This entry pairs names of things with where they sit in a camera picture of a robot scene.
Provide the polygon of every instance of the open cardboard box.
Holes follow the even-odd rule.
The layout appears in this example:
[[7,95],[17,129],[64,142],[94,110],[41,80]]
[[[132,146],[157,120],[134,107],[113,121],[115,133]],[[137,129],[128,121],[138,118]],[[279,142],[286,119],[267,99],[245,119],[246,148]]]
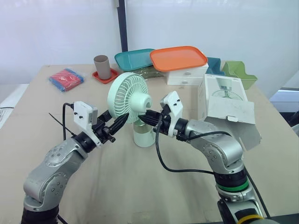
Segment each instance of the open cardboard box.
[[197,119],[230,133],[244,150],[260,144],[254,103],[247,100],[241,79],[205,74],[197,93]]

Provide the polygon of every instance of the orange tray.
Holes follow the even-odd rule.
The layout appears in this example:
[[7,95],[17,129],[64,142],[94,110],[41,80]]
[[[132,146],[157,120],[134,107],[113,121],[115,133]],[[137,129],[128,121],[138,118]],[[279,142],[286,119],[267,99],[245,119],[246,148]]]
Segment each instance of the orange tray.
[[150,53],[150,58],[158,71],[188,69],[207,63],[207,57],[192,46],[154,50]]

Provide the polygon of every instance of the white box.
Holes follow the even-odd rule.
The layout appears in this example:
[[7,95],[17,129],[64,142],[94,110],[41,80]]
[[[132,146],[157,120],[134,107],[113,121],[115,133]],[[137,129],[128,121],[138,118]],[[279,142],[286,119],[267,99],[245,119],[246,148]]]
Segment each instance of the white box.
[[202,77],[167,76],[168,85],[199,85],[201,82]]
[[205,74],[198,87],[198,120],[215,124],[234,136],[245,150],[260,143],[254,103],[246,97],[241,79]]
[[168,71],[166,72],[166,74],[173,77],[203,77],[208,67],[209,65],[206,63],[205,65],[200,67]]
[[199,85],[208,68],[203,66],[166,72],[168,85]]

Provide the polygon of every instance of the green ring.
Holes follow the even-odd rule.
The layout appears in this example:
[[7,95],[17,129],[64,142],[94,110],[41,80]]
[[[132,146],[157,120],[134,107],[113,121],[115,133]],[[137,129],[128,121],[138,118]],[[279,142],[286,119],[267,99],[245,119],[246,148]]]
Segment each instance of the green ring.
[[229,187],[223,187],[219,184],[217,184],[217,186],[221,189],[221,190],[225,190],[225,191],[229,191],[229,192],[237,192],[237,191],[242,191],[244,189],[246,189],[248,187],[249,183],[248,183],[248,180],[246,180],[246,182],[240,186],[237,186],[237,187],[232,187],[232,188],[229,188]]

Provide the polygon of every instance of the yellow ring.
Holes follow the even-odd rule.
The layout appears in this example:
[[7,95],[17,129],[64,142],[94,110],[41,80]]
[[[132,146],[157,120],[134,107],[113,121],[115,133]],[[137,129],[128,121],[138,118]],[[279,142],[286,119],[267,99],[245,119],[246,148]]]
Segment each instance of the yellow ring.
[[242,224],[245,221],[253,219],[253,218],[263,219],[263,217],[261,217],[259,215],[249,215],[249,216],[245,216],[245,217],[241,218],[237,224]]

